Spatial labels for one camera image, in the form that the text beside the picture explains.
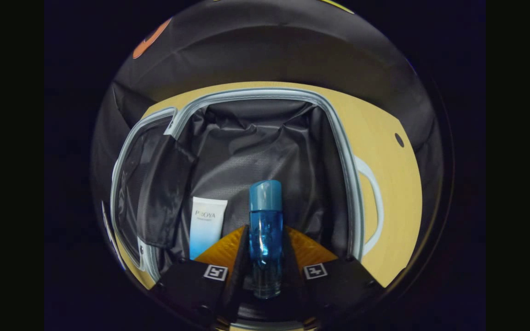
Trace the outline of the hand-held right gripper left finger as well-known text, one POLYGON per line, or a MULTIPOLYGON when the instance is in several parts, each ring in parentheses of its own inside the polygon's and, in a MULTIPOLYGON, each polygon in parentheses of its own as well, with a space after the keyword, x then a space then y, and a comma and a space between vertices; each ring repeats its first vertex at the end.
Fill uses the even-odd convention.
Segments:
POLYGON ((154 297, 190 323, 232 323, 249 269, 248 226, 209 247, 197 260, 181 260, 162 274, 154 297))

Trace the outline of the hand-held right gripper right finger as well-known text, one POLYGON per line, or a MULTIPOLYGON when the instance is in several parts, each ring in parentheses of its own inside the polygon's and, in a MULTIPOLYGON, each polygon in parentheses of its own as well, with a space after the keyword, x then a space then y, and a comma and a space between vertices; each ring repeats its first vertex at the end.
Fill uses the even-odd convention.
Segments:
POLYGON ((338 256, 284 227, 284 285, 300 323, 345 323, 374 306, 383 287, 350 254, 338 256))

